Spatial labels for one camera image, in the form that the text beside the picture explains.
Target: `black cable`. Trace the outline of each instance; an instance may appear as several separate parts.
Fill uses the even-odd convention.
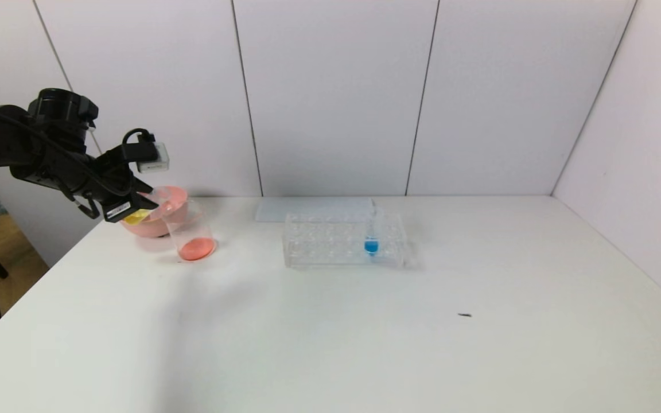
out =
[[[52,141],[52,139],[48,138],[47,135],[45,135],[41,131],[37,131],[27,125],[24,125],[23,123],[19,123],[18,121],[8,118],[7,116],[4,115],[0,115],[0,121],[15,126],[16,128],[20,128],[26,131],[27,133],[31,134],[32,136],[40,139],[44,143],[52,146],[56,151],[60,152],[61,154],[64,154],[66,157],[70,158],[71,161],[75,162],[75,164],[78,165],[78,167],[81,167],[81,169],[84,170],[86,175],[92,178],[92,180],[94,180],[95,183],[99,184],[103,189],[109,191],[110,193],[113,193],[116,196],[126,196],[131,193],[130,190],[118,190],[116,188],[113,188],[113,186],[109,185],[105,181],[102,181],[102,178],[99,175],[97,175],[95,172],[90,170],[89,167],[84,165],[84,163],[81,162],[79,159],[76,159],[76,157],[74,157],[73,154],[71,154],[71,152],[68,152],[62,146],[55,143],[55,141]]]
[[[144,134],[149,135],[149,131],[147,131],[147,129],[143,129],[143,128],[134,128],[134,129],[131,129],[131,131],[128,131],[128,132],[124,135],[124,139],[121,140],[121,144],[122,144],[122,145],[125,145],[125,144],[126,144],[126,141],[128,141],[129,138],[131,138],[131,136],[132,136],[133,134],[135,134],[135,133],[144,133]]]

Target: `robotic arm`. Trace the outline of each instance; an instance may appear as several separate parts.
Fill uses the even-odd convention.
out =
[[[85,96],[63,89],[44,89],[24,110],[0,106],[0,167],[8,166],[18,180],[59,190],[92,219],[102,206],[108,222],[117,222],[139,209],[157,204],[139,195],[152,187],[134,177],[129,163],[139,172],[168,169],[165,146],[149,131],[136,128],[120,146],[94,158],[86,154],[86,131],[95,127],[99,108]],[[137,134],[137,141],[129,138]],[[81,196],[85,206],[74,197]]]

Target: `white wall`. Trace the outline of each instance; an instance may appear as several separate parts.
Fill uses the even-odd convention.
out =
[[[634,0],[441,0],[410,195],[549,195]]]
[[[34,5],[0,0],[0,104],[26,109],[47,87],[68,89]],[[89,153],[98,156],[91,136],[86,144]],[[0,200],[50,266],[98,223],[63,194],[15,180],[6,167],[0,167]]]
[[[234,3],[265,195],[404,195],[436,0]]]
[[[37,0],[74,91],[99,105],[105,151],[147,128],[191,195],[259,196],[230,0]]]
[[[661,0],[640,0],[554,196],[661,285]]]

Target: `glass beaker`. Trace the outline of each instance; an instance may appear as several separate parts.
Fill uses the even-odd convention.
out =
[[[173,213],[163,215],[162,220],[168,225],[178,256],[186,261],[195,261],[209,256],[216,249],[205,209],[194,199],[187,199],[185,204]]]

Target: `orange liquid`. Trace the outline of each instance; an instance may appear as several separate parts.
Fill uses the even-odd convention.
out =
[[[187,261],[195,261],[208,256],[215,249],[216,243],[211,238],[194,238],[180,248],[178,255]]]

